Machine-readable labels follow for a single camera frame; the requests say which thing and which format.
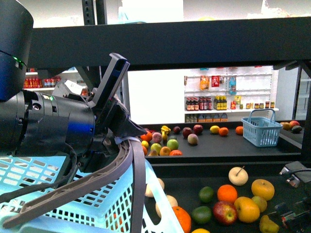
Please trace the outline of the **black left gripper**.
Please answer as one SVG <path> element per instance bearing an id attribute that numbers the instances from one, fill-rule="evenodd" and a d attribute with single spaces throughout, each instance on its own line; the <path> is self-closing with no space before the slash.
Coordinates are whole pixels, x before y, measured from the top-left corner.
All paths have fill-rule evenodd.
<path id="1" fill-rule="evenodd" d="M 69 80 L 61 80 L 57 83 L 52 94 L 60 98 L 57 101 L 58 110 L 69 112 L 66 142 L 77 153 L 79 170 L 94 173 L 26 203 L 18 215 L 4 221 L 3 228 L 12 228 L 31 221 L 110 184 L 132 165 L 131 143 L 140 143 L 137 139 L 128 140 L 128 155 L 123 160 L 117 159 L 114 162 L 115 170 L 106 172 L 103 169 L 119 154 L 116 137 L 136 138 L 146 133 L 141 126 L 131 120 L 128 110 L 114 96 L 118 86 L 118 81 L 103 81 L 99 87 L 92 90 L 89 96 L 85 97 L 71 91 L 71 87 L 77 88 L 78 84 Z"/>

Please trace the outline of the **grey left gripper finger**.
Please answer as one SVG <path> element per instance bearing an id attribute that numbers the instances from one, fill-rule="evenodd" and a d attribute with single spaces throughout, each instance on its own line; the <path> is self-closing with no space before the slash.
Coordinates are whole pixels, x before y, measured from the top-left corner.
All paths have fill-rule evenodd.
<path id="1" fill-rule="evenodd" d="M 131 143 L 131 145 L 133 150 L 133 188 L 130 232 L 140 233 L 146 185 L 145 159 L 141 144 Z"/>

